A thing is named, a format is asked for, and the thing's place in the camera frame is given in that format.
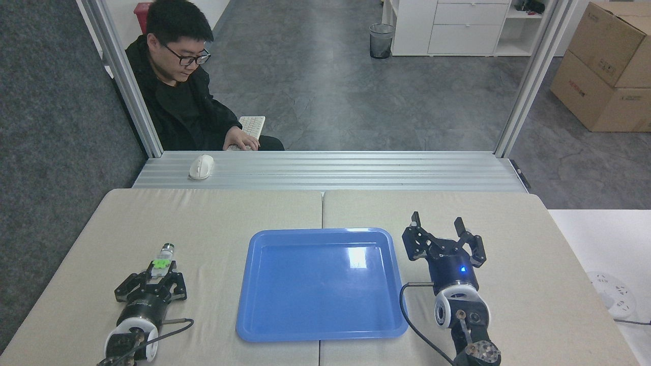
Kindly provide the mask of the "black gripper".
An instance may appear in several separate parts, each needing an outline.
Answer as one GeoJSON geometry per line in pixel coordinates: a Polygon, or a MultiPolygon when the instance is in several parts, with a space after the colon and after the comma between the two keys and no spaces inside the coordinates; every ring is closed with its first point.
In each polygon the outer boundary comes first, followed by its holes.
{"type": "Polygon", "coordinates": [[[126,302],[117,324],[128,318],[143,318],[152,324],[162,324],[169,301],[186,300],[187,289],[183,274],[176,270],[176,261],[170,262],[167,273],[158,282],[158,287],[149,285],[153,261],[140,273],[131,273],[114,290],[116,301],[126,302]]]}
{"type": "Polygon", "coordinates": [[[475,290],[480,289],[474,268],[481,268],[486,261],[482,237],[466,229],[461,217],[454,220],[454,228],[459,239],[454,243],[451,254],[444,253],[442,238],[433,236],[421,227],[418,211],[414,211],[410,225],[405,227],[402,234],[409,260],[430,258],[430,278],[434,283],[434,293],[440,293],[454,285],[471,285],[475,290]],[[470,247],[470,255],[463,249],[465,244],[470,247]]]}

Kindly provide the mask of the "person's left hand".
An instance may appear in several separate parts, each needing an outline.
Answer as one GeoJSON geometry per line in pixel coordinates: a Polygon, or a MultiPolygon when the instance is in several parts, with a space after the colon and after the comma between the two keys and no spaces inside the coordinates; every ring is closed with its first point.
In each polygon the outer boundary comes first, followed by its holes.
{"type": "Polygon", "coordinates": [[[222,149],[227,150],[233,144],[241,150],[257,151],[260,148],[258,139],[252,135],[248,135],[239,127],[232,127],[226,132],[222,149]]]}

